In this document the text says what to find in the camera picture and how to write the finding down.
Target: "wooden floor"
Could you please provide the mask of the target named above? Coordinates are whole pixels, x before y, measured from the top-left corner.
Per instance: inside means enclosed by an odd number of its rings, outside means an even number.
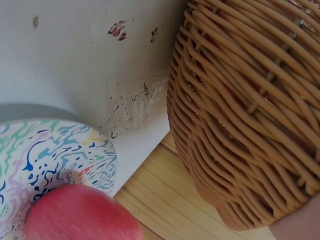
[[[267,228],[235,232],[197,194],[167,135],[115,196],[140,222],[145,240],[275,240]]]

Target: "red ball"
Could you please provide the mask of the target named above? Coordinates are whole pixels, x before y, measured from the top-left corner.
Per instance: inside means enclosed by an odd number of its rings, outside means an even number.
[[[43,196],[26,220],[27,240],[143,240],[136,219],[93,187],[71,184]]]

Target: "wicker basket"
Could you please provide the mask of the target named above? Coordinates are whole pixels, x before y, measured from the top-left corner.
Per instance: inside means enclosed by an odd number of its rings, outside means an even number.
[[[269,225],[320,191],[320,5],[193,0],[167,107],[180,161],[224,223]]]

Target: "patterned plate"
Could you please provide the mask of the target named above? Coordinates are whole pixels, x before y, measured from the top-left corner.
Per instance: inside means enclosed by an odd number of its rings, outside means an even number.
[[[64,184],[111,192],[117,154],[92,127],[67,120],[0,124],[0,239],[25,239],[30,208]]]

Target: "colorful squiggle pattern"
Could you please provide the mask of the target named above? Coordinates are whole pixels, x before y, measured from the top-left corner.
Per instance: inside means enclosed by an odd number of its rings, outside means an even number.
[[[86,184],[109,193],[117,154],[90,126],[64,120],[0,125],[0,240],[24,240],[30,208],[64,184]]]

